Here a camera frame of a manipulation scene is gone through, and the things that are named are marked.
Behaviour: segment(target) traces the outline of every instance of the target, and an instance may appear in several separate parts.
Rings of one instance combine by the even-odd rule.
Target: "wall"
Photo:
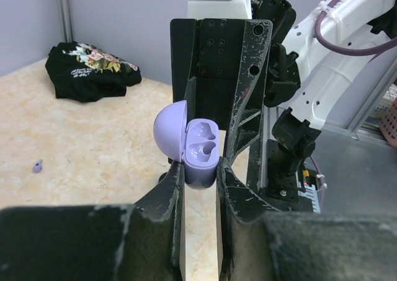
[[[61,41],[56,0],[0,0],[0,76],[46,57]]]
[[[141,67],[143,76],[171,83],[169,22],[186,17],[188,0],[70,0],[73,35]],[[321,0],[288,0],[297,22]],[[380,56],[339,99],[328,122],[345,127],[389,66],[397,51]]]
[[[91,43],[171,83],[169,23],[185,18],[187,0],[69,0],[75,41]]]

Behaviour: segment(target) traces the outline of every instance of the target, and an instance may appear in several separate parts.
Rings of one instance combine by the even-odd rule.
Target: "beige marble surface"
[[[169,165],[153,140],[171,87],[144,79],[125,97],[80,104],[55,98],[39,61],[0,78],[0,208],[132,203]],[[247,152],[233,169],[245,180]],[[43,159],[43,171],[32,172]],[[215,187],[186,187],[186,279],[217,280]]]

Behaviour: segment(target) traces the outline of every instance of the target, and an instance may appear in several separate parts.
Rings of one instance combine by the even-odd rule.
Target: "floral print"
[[[117,58],[110,53],[104,53],[99,48],[84,43],[78,43],[78,46],[76,46],[76,49],[73,51],[67,53],[63,50],[62,53],[69,56],[76,56],[79,62],[100,72],[103,72],[103,70],[110,70],[111,72],[117,73],[121,70],[122,65],[125,65],[128,73],[132,70],[138,71],[137,66]]]

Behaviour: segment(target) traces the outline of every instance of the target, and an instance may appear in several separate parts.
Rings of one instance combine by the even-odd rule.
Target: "purple earbud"
[[[43,169],[42,163],[43,163],[43,159],[40,159],[39,161],[37,161],[35,166],[33,167],[33,172],[42,171],[42,169]]]

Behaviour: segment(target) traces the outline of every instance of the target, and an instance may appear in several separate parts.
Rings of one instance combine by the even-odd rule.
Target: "white zip tie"
[[[329,7],[325,1],[321,1],[314,12],[318,15],[321,12],[325,12],[336,24],[336,42],[338,45],[342,43],[342,29],[343,29],[343,21],[342,19],[335,13],[335,9]]]

